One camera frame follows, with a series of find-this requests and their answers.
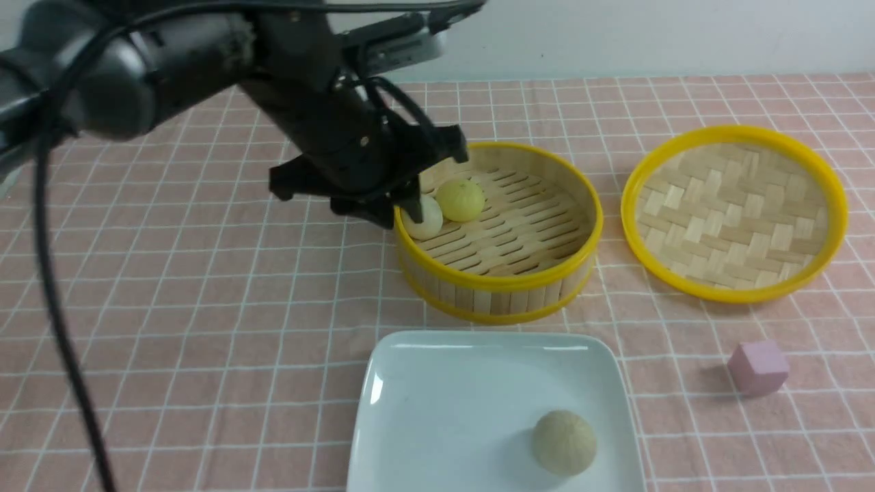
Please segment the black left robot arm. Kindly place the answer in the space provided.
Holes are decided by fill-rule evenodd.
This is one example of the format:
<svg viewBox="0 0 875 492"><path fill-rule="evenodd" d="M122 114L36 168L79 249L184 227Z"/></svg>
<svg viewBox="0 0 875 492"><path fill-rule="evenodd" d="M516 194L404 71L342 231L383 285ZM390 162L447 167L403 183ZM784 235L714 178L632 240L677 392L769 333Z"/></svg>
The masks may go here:
<svg viewBox="0 0 875 492"><path fill-rule="evenodd" d="M2 52L2 175L34 158L44 104L83 71L50 149L81 132L143 137L240 87L298 149L269 172L279 200L327 198L335 215L393 228L421 217L422 172L468 160L385 72L440 56L438 38L481 1L38 1Z"/></svg>

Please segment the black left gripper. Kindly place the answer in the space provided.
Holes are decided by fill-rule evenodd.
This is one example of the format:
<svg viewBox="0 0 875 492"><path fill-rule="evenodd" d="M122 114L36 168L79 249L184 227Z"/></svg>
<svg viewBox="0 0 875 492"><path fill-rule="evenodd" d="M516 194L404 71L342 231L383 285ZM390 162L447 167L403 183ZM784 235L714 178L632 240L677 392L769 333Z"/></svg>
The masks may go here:
<svg viewBox="0 0 875 492"><path fill-rule="evenodd" d="M335 215L385 230L394 206L422 223L420 174L468 161L461 128L434 124L385 74L357 75L325 14L260 14L254 28L258 62L241 88L298 149L271 168L272 194L329 198Z"/></svg>

